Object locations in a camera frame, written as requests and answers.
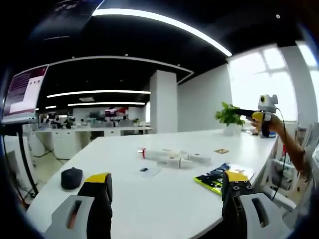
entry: person's hand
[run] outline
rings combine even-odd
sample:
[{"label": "person's hand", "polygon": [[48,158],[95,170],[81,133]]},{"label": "person's hand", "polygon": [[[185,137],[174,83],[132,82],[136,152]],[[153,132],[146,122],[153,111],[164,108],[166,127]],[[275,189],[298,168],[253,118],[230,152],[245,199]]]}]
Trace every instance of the person's hand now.
[{"label": "person's hand", "polygon": [[[259,132],[261,130],[261,122],[258,122],[256,119],[254,120],[255,121],[251,121],[251,125]],[[281,120],[276,115],[272,115],[272,119],[269,123],[269,132],[279,133],[283,128],[284,126]]]}]

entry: window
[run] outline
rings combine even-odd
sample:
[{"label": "window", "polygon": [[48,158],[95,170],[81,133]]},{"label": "window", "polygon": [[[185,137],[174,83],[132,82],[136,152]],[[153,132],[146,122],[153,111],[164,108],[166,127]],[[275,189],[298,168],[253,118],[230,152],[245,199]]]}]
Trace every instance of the window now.
[{"label": "window", "polygon": [[260,95],[276,94],[285,121],[297,120],[293,84],[285,61],[275,46],[259,48],[229,60],[233,104],[256,110]]},{"label": "window", "polygon": [[318,113],[318,122],[319,122],[319,70],[318,65],[316,63],[315,57],[310,51],[309,47],[305,42],[296,42],[305,62],[308,66],[311,80],[313,83],[315,96],[316,96],[316,104],[317,104],[317,113]]},{"label": "window", "polygon": [[145,105],[145,122],[149,123],[150,120],[151,120],[150,102],[147,102]]}]

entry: green plant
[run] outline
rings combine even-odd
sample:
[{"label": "green plant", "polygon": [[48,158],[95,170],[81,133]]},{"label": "green plant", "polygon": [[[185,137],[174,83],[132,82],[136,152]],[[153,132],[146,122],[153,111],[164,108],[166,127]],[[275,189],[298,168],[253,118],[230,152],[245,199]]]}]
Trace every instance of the green plant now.
[{"label": "green plant", "polygon": [[216,111],[215,118],[219,120],[220,123],[227,124],[227,127],[231,123],[235,123],[237,125],[243,126],[244,121],[240,120],[240,115],[235,114],[233,109],[239,109],[239,107],[233,106],[232,104],[227,104],[226,102],[222,102],[224,109],[221,111]]}]

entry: black pole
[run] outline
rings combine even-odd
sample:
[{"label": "black pole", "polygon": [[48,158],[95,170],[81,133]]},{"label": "black pole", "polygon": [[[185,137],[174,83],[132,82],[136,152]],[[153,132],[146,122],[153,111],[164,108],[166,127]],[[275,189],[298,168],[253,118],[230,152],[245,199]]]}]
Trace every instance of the black pole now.
[{"label": "black pole", "polygon": [[22,131],[23,131],[22,125],[21,124],[17,125],[17,133],[18,133],[18,138],[19,138],[19,145],[20,145],[23,164],[25,167],[26,174],[28,175],[29,181],[31,183],[32,189],[34,190],[35,195],[37,195],[39,193],[39,191],[38,191],[38,188],[36,187],[36,184],[34,183],[34,180],[33,180],[33,177],[31,175],[31,171],[30,171],[30,168],[28,165],[28,161],[26,159]]}]

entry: white flower pot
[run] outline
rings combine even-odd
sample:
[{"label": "white flower pot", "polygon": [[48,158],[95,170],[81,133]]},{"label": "white flower pot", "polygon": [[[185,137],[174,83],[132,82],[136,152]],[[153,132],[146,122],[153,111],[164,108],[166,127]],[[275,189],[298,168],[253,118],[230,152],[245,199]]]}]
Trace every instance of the white flower pot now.
[{"label": "white flower pot", "polygon": [[228,127],[224,129],[225,136],[235,136],[235,135],[240,135],[240,133],[241,133],[241,127],[234,123],[231,123]]}]

